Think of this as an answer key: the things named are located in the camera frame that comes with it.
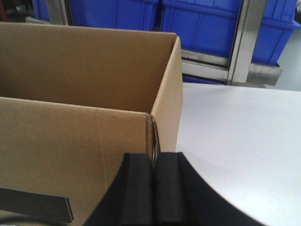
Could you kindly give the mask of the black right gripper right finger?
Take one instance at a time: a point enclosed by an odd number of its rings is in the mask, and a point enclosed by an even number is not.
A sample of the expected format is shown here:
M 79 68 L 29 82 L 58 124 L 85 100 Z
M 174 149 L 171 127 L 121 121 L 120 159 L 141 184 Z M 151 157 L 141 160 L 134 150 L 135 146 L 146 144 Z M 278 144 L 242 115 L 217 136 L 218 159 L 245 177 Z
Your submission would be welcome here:
M 183 153 L 159 153 L 155 161 L 158 226 L 260 226 L 222 198 Z

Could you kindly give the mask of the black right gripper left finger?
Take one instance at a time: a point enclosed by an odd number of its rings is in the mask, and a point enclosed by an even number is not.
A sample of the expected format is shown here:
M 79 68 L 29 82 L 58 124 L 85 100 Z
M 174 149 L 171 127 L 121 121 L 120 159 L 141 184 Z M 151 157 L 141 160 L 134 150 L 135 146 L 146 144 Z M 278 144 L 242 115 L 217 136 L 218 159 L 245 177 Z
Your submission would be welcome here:
M 148 154 L 125 153 L 105 195 L 86 226 L 151 226 L 153 166 Z

